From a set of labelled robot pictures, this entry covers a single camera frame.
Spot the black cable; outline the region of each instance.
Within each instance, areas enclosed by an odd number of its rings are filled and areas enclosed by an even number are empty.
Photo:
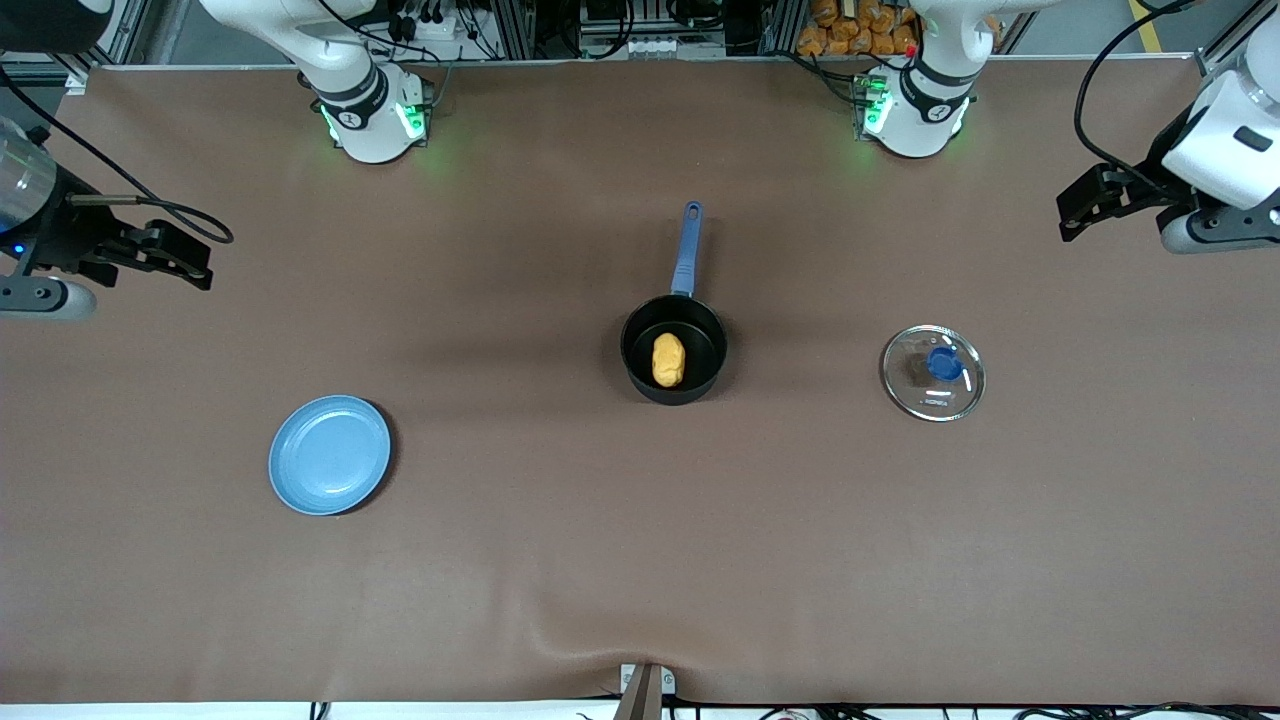
[[[1138,5],[1142,6],[1143,10],[1147,10],[1148,13],[1155,13],[1156,10],[1160,10],[1160,6],[1152,5],[1151,3],[1147,3],[1147,0],[1134,0],[1134,1],[1138,3]],[[1174,12],[1175,13],[1181,13],[1185,9],[1187,8],[1180,8],[1180,9],[1174,10]]]
[[[1135,720],[1137,717],[1142,717],[1143,715],[1151,712],[1198,712],[1201,715],[1212,715],[1216,717],[1222,717],[1225,720],[1249,720],[1245,715],[1235,712],[1226,707],[1211,707],[1190,702],[1166,702],[1123,714],[1112,711],[1111,717],[1115,717],[1116,720]],[[1043,707],[1032,707],[1028,710],[1023,710],[1021,712],[1015,715],[1014,720],[1028,720],[1029,717],[1048,717],[1051,720],[1079,720],[1079,717],[1084,716],[1096,717],[1097,715],[1093,711],[1089,711],[1088,715],[1079,715],[1076,711],[1070,708],[1062,708],[1062,712],[1052,712]]]
[[[686,18],[685,15],[681,15],[676,10],[677,1],[678,0],[667,0],[667,14],[671,17],[671,19],[676,20],[677,23],[690,29],[714,29],[724,24],[724,5],[719,6],[719,10],[716,12],[716,17],[709,19],[701,19],[701,18]]]
[[[476,8],[472,4],[472,1],[474,0],[465,0],[465,3],[467,5],[467,12],[471,13],[471,24],[475,26],[476,47],[480,47],[480,51],[484,53],[485,56],[488,56],[490,60],[500,60],[502,56],[498,54],[498,50],[493,45],[489,44],[489,37],[485,36],[485,33],[484,33],[484,26],[480,24],[480,19],[476,17]]]
[[[888,60],[886,60],[884,58],[881,58],[879,55],[877,55],[874,53],[855,53],[855,55],[859,55],[861,58],[870,58],[872,60],[876,60],[879,65],[886,67],[886,68],[888,68],[891,70],[897,70],[900,73],[911,69],[911,61],[910,60],[908,60],[906,64],[900,68],[900,67],[897,67],[895,64],[891,64]]]
[[[200,218],[201,220],[209,223],[210,225],[218,228],[218,232],[223,233],[224,238],[232,238],[232,229],[227,227],[225,223],[218,218],[205,213],[204,210],[197,210],[189,205],[183,205],[182,202],[172,202],[169,200],[159,200],[155,197],[136,197],[134,202],[137,205],[151,205],[152,208],[160,208],[161,210],[169,213],[174,217],[191,215],[192,218]],[[230,240],[219,240],[218,242],[230,242]]]
[[[561,42],[573,53],[575,58],[588,59],[588,60],[604,60],[605,58],[612,58],[620,50],[627,46],[627,41],[631,40],[631,33],[636,26],[636,12],[635,6],[631,4],[632,0],[618,0],[620,13],[618,13],[618,37],[614,38],[613,44],[605,53],[600,55],[593,55],[590,53],[584,53],[581,47],[570,37],[570,32],[573,26],[581,26],[581,20],[568,15],[567,10],[571,10],[575,0],[564,0],[561,3],[561,17],[559,17],[559,36]]]
[[[157,208],[164,208],[165,213],[173,215],[173,218],[177,219],[179,223],[187,225],[188,228],[197,232],[202,237],[206,237],[214,242],[221,242],[223,245],[229,245],[236,241],[236,236],[232,233],[232,231],[220,220],[215,219],[212,215],[202,213],[200,210],[195,210],[193,208],[188,208],[186,205],[169,202],[168,200],[161,199],[155,192],[151,192],[151,188],[142,184],[142,182],[138,178],[133,177],[128,170],[122,168],[119,163],[108,158],[106,154],[99,150],[92,142],[81,137],[79,133],[63,124],[61,120],[59,120],[52,114],[41,108],[35,100],[31,99],[29,95],[27,95],[20,87],[18,87],[18,83],[15,83],[13,78],[9,77],[9,73],[6,73],[3,67],[0,67],[0,83],[4,83],[4,86],[8,87],[9,91],[13,92],[14,96],[18,100],[20,100],[22,104],[26,105],[32,113],[36,113],[37,115],[40,115],[42,120],[61,131],[63,135],[76,141],[76,143],[83,147],[84,150],[88,150],[90,155],[97,158],[99,161],[101,161],[108,168],[115,170],[115,174],[120,176],[122,178],[124,178],[125,182],[137,188],[137,191],[145,195],[150,201],[147,202],[147,205],[156,205]],[[210,222],[210,224],[218,228],[218,231],[221,232],[223,234],[216,236],[206,231],[205,228],[193,223],[191,218],[183,215],[182,213],[191,213],[197,218]]]
[[[347,18],[343,18],[332,6],[329,6],[329,4],[325,3],[325,0],[316,0],[316,3],[319,3],[320,6],[325,9],[325,12],[328,12],[330,15],[333,15],[333,19],[335,19],[339,23],[347,26],[347,29],[355,32],[356,35],[360,35],[362,37],[367,37],[369,40],[372,40],[375,42],[381,42],[383,45],[387,45],[388,47],[399,47],[402,50],[412,50],[413,53],[421,53],[424,55],[424,59],[425,59],[426,55],[430,55],[431,60],[434,60],[435,63],[440,63],[442,61],[439,55],[436,55],[435,53],[431,53],[426,47],[413,47],[412,45],[404,45],[402,42],[396,42],[394,40],[385,40],[385,38],[378,37],[376,35],[366,31],[365,28],[362,28],[360,26],[356,26],[356,24],[352,24],[351,22],[348,22]]]
[[[800,55],[796,55],[795,53],[791,53],[790,50],[769,50],[768,53],[764,54],[764,56],[765,58],[771,58],[771,56],[786,58],[786,59],[788,59],[792,63],[800,65],[801,68],[804,68],[805,70],[808,70],[810,73],[814,73],[814,74],[822,73],[823,76],[826,76],[826,77],[828,77],[831,79],[838,79],[838,81],[844,81],[844,82],[852,82],[854,81],[854,76],[846,76],[846,74],[836,73],[836,72],[832,72],[832,70],[824,70],[820,67],[818,67],[817,63],[814,63],[813,65],[810,65],[808,61],[805,61],[804,58],[801,58]]]
[[[1084,70],[1084,78],[1080,81],[1080,90],[1075,95],[1075,114],[1073,120],[1075,124],[1075,137],[1080,140],[1080,145],[1083,145],[1089,152],[1093,152],[1098,158],[1106,160],[1107,163],[1111,163],[1114,167],[1120,168],[1124,172],[1133,176],[1134,178],[1142,181],[1161,197],[1171,200],[1174,202],[1185,202],[1189,199],[1171,192],[1167,187],[1157,184],[1155,181],[1152,181],[1143,173],[1138,172],[1138,169],[1134,168],[1133,165],[1125,163],[1120,158],[1116,158],[1111,152],[1107,152],[1106,150],[1100,147],[1096,142],[1089,140],[1088,133],[1084,132],[1084,120],[1083,120],[1084,99],[1089,92],[1089,85],[1093,82],[1093,76],[1097,74],[1098,67],[1102,65],[1102,61],[1106,60],[1107,56],[1111,55],[1111,53],[1115,51],[1115,49],[1119,47],[1120,44],[1125,41],[1125,38],[1138,32],[1138,29],[1140,29],[1143,26],[1155,22],[1156,18],[1178,13],[1184,8],[1187,8],[1188,5],[1190,5],[1192,3],[1198,3],[1198,1],[1199,0],[1174,0],[1169,5],[1156,9],[1155,12],[1144,15],[1140,19],[1134,20],[1132,24],[1129,24],[1129,27],[1120,31],[1120,35],[1116,35],[1114,38],[1111,38],[1111,42],[1107,42],[1106,47],[1103,47],[1102,51],[1098,53],[1098,56],[1094,58],[1092,63],[1089,63],[1089,69]]]
[[[840,97],[845,102],[849,102],[850,105],[856,105],[858,101],[854,100],[852,97],[850,97],[849,95],[845,95],[844,92],[841,92],[840,88],[836,87],[835,81],[832,81],[829,77],[827,77],[827,73],[824,73],[822,70],[822,68],[818,67],[818,56],[817,55],[809,55],[809,56],[813,59],[813,72],[814,72],[814,74],[818,76],[819,78],[822,78],[822,83],[827,86],[827,90],[829,90],[832,95],[835,95],[836,97]]]

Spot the green led light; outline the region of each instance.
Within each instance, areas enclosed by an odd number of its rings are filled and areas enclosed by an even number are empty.
[[[320,106],[320,114],[324,117],[325,124],[329,126],[329,137],[332,137],[334,142],[340,142],[338,140],[338,128],[333,126],[333,118],[329,117],[329,110],[324,105]]]
[[[425,123],[422,122],[422,110],[416,105],[406,108],[399,102],[396,104],[396,114],[399,115],[401,124],[404,126],[404,132],[408,133],[410,138],[417,140],[422,137],[425,131]]]
[[[863,129],[869,133],[884,129],[884,119],[888,118],[888,111],[892,109],[893,95],[886,90],[879,100],[867,109],[867,122],[863,124]]]
[[[960,109],[956,110],[956,122],[954,126],[951,126],[951,135],[960,132],[960,128],[964,123],[964,111],[968,109],[969,109],[969,100],[965,99],[965,101],[960,105]]]

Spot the blue lid knob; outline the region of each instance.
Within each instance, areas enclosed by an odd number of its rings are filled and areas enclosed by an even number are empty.
[[[956,357],[954,347],[934,347],[925,364],[929,374],[945,383],[954,383],[964,374],[964,363]]]

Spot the electrical outlet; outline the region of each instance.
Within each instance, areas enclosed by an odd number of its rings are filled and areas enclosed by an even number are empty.
[[[447,13],[443,23],[424,23],[422,20],[417,20],[419,40],[453,40],[457,29],[458,17],[453,13]]]

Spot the cable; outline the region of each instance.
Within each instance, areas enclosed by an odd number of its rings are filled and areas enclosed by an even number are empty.
[[[339,15],[332,6],[329,6],[329,3],[325,3],[325,0],[316,0],[316,3],[319,3],[320,6],[324,8],[330,15],[333,15],[333,19],[335,19],[339,23],[347,26],[347,29],[355,32],[356,35],[360,35],[362,37],[367,37],[369,40],[372,40],[375,42],[381,42],[383,45],[385,45],[388,47],[399,47],[402,50],[412,50],[413,53],[421,53],[422,55],[430,55],[431,60],[434,60],[435,63],[440,63],[442,61],[439,55],[436,55],[435,53],[431,53],[426,47],[413,47],[412,45],[404,45],[402,42],[396,42],[394,40],[385,40],[385,38],[378,37],[376,35],[366,31],[365,28],[362,28],[360,26],[355,26],[351,22],[348,22],[346,18],[343,18],[342,15]]]
[[[874,53],[855,53],[855,55],[859,55],[861,58],[870,58],[872,60],[876,60],[881,67],[888,68],[891,70],[897,70],[900,73],[911,69],[911,60],[908,60],[906,64],[900,68],[900,67],[897,67],[895,64],[891,64],[884,58],[881,58],[879,55],[876,55]]]
[[[632,3],[632,0],[618,0],[618,5],[620,5],[620,13],[618,13],[618,37],[614,38],[613,44],[609,46],[609,49],[605,53],[603,53],[600,55],[591,55],[590,53],[584,53],[582,49],[579,47],[579,45],[576,42],[573,42],[572,38],[570,38],[568,31],[575,24],[581,26],[581,20],[576,20],[575,18],[568,17],[568,13],[566,12],[566,10],[572,9],[573,0],[563,0],[561,3],[561,6],[559,6],[559,9],[561,9],[561,18],[559,18],[559,23],[558,23],[559,24],[561,41],[564,44],[566,47],[568,47],[573,53],[573,56],[579,58],[579,59],[585,58],[588,60],[604,60],[607,58],[612,58],[620,50],[622,50],[623,47],[627,46],[627,42],[631,40],[631,33],[635,29],[635,26],[636,26],[636,10],[635,10],[635,6],[631,3]]]
[[[676,10],[676,3],[677,0],[667,0],[667,14],[671,15],[671,19],[690,29],[714,29],[724,24],[724,5],[719,5],[719,9],[716,12],[716,17],[710,19],[701,19],[686,18],[685,15],[681,15]]]
[[[836,87],[836,83],[829,77],[827,77],[827,73],[824,73],[822,68],[818,67],[818,56],[817,55],[809,55],[809,56],[813,58],[814,74],[822,78],[822,83],[827,86],[827,90],[829,90],[832,95],[840,97],[845,102],[849,102],[850,105],[856,105],[858,101],[850,97],[849,95],[841,92],[840,88]]]
[[[28,109],[31,109],[32,113],[36,113],[37,115],[40,115],[40,118],[42,120],[45,120],[50,126],[52,126],[52,127],[58,128],[59,131],[61,131],[63,135],[65,135],[67,137],[69,137],[73,141],[76,141],[76,143],[79,145],[81,147],[83,147],[84,150],[88,150],[90,155],[97,158],[99,161],[101,161],[104,165],[106,165],[108,168],[111,168],[113,170],[115,170],[115,174],[118,174],[122,178],[124,178],[125,182],[128,182],[134,188],[137,188],[138,192],[141,192],[142,195],[145,195],[147,197],[147,200],[151,201],[150,204],[155,205],[155,204],[159,204],[159,202],[164,202],[165,205],[157,205],[157,206],[164,208],[165,213],[169,213],[179,223],[187,225],[188,228],[191,228],[192,231],[195,231],[198,234],[204,236],[205,238],[209,238],[209,240],[211,240],[214,242],[221,242],[223,245],[230,245],[232,242],[236,241],[236,236],[232,234],[232,231],[225,224],[223,224],[221,222],[214,219],[212,215],[210,215],[207,213],[198,211],[198,210],[193,210],[192,208],[187,208],[186,205],[178,205],[177,202],[169,202],[166,200],[163,200],[155,192],[151,192],[151,188],[148,188],[147,186],[142,184],[142,182],[138,178],[133,177],[128,170],[125,170],[124,168],[122,168],[119,163],[116,163],[115,160],[108,158],[106,154],[102,152],[101,150],[99,150],[92,142],[90,142],[90,141],[84,140],[83,137],[81,137],[79,133],[77,133],[72,128],[69,128],[65,124],[63,124],[61,120],[59,120],[58,118],[55,118],[54,115],[51,115],[49,111],[46,111],[44,108],[41,108],[35,100],[31,99],[31,96],[28,96],[26,92],[23,92],[23,90],[20,87],[18,87],[18,83],[15,83],[13,81],[13,78],[9,77],[9,73],[6,73],[3,67],[0,67],[0,83],[4,83],[4,86],[8,87],[9,91],[13,92],[14,96],[18,100],[20,100],[23,105],[26,105]],[[197,225],[196,223],[193,223],[191,220],[191,218],[187,218],[186,215],[182,214],[182,213],[186,213],[186,211],[191,211],[197,218],[201,218],[201,219],[205,219],[205,220],[212,220],[210,224],[212,224],[215,228],[218,228],[218,231],[221,232],[223,234],[221,236],[216,236],[216,234],[206,231],[205,228]]]
[[[1152,5],[1151,3],[1147,3],[1147,0],[1134,0],[1134,3],[1137,3],[1143,10],[1147,10],[1148,13],[1155,13],[1155,12],[1160,10],[1158,6]],[[1180,8],[1180,9],[1174,10],[1174,12],[1175,13],[1181,13],[1185,9],[1187,8]]]
[[[1050,717],[1051,720],[1078,720],[1079,717],[1085,717],[1085,716],[1087,717],[1098,717],[1100,716],[1098,714],[1093,712],[1092,710],[1088,711],[1088,715],[1083,715],[1083,716],[1079,715],[1079,714],[1076,714],[1074,710],[1070,710],[1070,708],[1061,708],[1061,710],[1062,710],[1062,714],[1057,714],[1057,712],[1052,712],[1052,711],[1050,711],[1047,708],[1032,707],[1032,708],[1024,710],[1024,711],[1019,712],[1018,715],[1015,715],[1014,720],[1027,720],[1028,717]],[[1108,717],[1114,717],[1115,720],[1134,720],[1137,717],[1142,717],[1143,715],[1147,715],[1147,714],[1151,714],[1151,712],[1171,712],[1171,711],[1175,711],[1175,712],[1198,712],[1201,715],[1212,715],[1212,716],[1216,716],[1216,717],[1222,717],[1225,720],[1249,720],[1248,716],[1245,716],[1245,715],[1243,715],[1240,712],[1235,712],[1234,710],[1229,710],[1226,707],[1211,707],[1211,706],[1196,705],[1196,703],[1190,703],[1190,702],[1165,702],[1165,703],[1161,703],[1161,705],[1153,705],[1151,707],[1143,707],[1143,708],[1134,710],[1132,712],[1124,712],[1124,714],[1115,712],[1114,708],[1108,708],[1108,710],[1110,710],[1111,715],[1107,715],[1107,716]]]
[[[444,70],[444,81],[440,82],[440,91],[436,92],[435,94],[435,99],[431,100],[431,108],[433,109],[436,108],[436,106],[439,106],[440,101],[444,100],[444,91],[449,88],[449,78],[453,77],[453,65],[457,65],[458,60],[461,60],[461,59],[462,59],[462,49],[458,47],[458,58],[457,58],[457,60],[453,60],[452,63],[449,63],[448,69]]]
[[[795,53],[791,53],[790,50],[769,50],[768,53],[764,54],[764,56],[765,58],[769,58],[769,56],[786,58],[786,59],[791,60],[792,63],[800,65],[805,70],[809,70],[810,73],[814,73],[814,74],[822,73],[823,76],[826,76],[826,77],[828,77],[831,79],[838,79],[838,81],[844,81],[844,82],[852,82],[854,81],[854,76],[846,76],[846,74],[841,74],[841,73],[836,73],[836,72],[831,72],[831,70],[824,70],[820,67],[818,67],[817,61],[813,65],[810,65],[808,61],[805,61],[804,58],[801,58],[800,55],[796,55]]]
[[[218,232],[223,233],[223,237],[232,234],[230,228],[218,218],[205,213],[204,210],[197,210],[191,205],[183,205],[180,202],[170,202],[168,200],[160,200],[156,197],[141,197],[138,195],[68,195],[68,205],[74,205],[77,208],[101,208],[101,206],[114,206],[114,205],[150,205],[152,208],[160,208],[173,217],[191,215],[193,218],[200,218],[201,220],[209,223],[210,225],[218,228]]]
[[[467,26],[467,20],[462,15],[463,1],[466,1],[467,12],[471,13],[470,26]],[[470,37],[472,32],[476,33],[476,36],[472,38],[472,42],[476,44],[476,47],[479,47],[480,51],[484,53],[485,56],[489,58],[490,60],[500,60],[502,58],[498,55],[498,51],[493,47],[493,45],[489,45],[489,38],[485,37],[484,26],[480,24],[480,19],[476,17],[475,5],[471,4],[471,0],[458,0],[457,8],[458,8],[458,19],[462,20],[462,24],[467,28],[467,36]]]
[[[1155,22],[1156,18],[1181,12],[1192,3],[1198,3],[1198,1],[1199,0],[1174,0],[1170,4],[1162,8],[1157,8],[1155,12],[1148,13],[1143,18],[1134,20],[1132,24],[1129,24],[1129,27],[1120,31],[1120,35],[1116,35],[1114,38],[1111,38],[1111,42],[1107,42],[1106,47],[1103,47],[1102,51],[1098,53],[1098,56],[1094,58],[1092,63],[1089,63],[1089,69],[1084,70],[1084,78],[1080,81],[1080,90],[1075,95],[1075,113],[1073,122],[1075,126],[1075,137],[1080,140],[1080,145],[1083,145],[1089,152],[1093,152],[1098,158],[1106,160],[1107,163],[1111,163],[1114,167],[1120,168],[1126,173],[1129,173],[1130,176],[1133,176],[1134,178],[1142,181],[1146,186],[1148,186],[1161,197],[1171,200],[1174,202],[1185,202],[1189,199],[1181,197],[1171,192],[1169,188],[1157,184],[1155,181],[1152,181],[1143,173],[1138,172],[1138,169],[1134,168],[1133,165],[1125,163],[1120,158],[1116,158],[1111,152],[1107,152],[1106,150],[1100,147],[1096,142],[1089,140],[1088,133],[1084,132],[1084,120],[1083,120],[1084,99],[1089,92],[1089,85],[1093,82],[1093,76],[1097,74],[1098,67],[1102,65],[1102,61],[1106,60],[1107,56],[1111,55],[1111,53],[1115,51],[1115,49],[1119,47],[1120,44],[1124,42],[1126,37],[1138,32],[1138,29],[1140,29],[1143,26]]]

